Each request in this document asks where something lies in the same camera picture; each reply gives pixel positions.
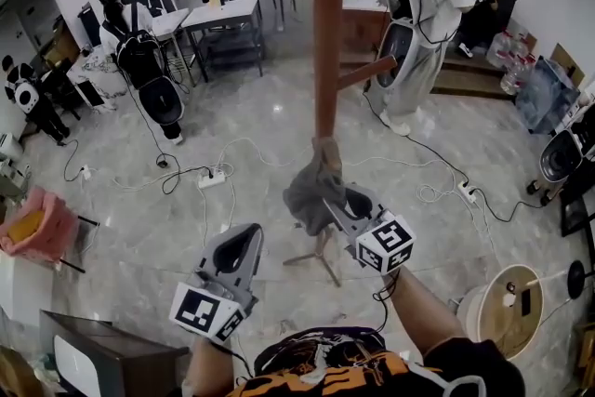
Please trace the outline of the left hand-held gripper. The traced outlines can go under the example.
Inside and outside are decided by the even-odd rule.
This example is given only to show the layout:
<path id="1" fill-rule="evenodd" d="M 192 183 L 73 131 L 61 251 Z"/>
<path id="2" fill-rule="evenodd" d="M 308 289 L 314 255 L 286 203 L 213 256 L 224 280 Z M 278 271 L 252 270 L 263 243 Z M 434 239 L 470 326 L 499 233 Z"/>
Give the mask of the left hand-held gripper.
<path id="1" fill-rule="evenodd" d="M 231 227 L 206 243 L 193 271 L 201 283 L 178 285 L 169 320 L 224 344 L 258 302 L 252 281 L 263 239 L 261 226 L 248 223 Z"/>

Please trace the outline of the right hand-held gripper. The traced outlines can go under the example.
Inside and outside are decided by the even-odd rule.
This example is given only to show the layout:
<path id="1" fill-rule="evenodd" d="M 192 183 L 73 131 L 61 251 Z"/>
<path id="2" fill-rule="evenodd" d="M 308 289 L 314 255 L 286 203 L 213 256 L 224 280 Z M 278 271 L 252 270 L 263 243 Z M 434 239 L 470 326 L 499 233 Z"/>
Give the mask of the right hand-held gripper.
<path id="1" fill-rule="evenodd" d="M 416 235 L 402 215 L 395 215 L 370 190 L 355 183 L 345 186 L 342 203 L 324 199 L 346 250 L 362 267 L 387 275 L 412 255 Z"/>

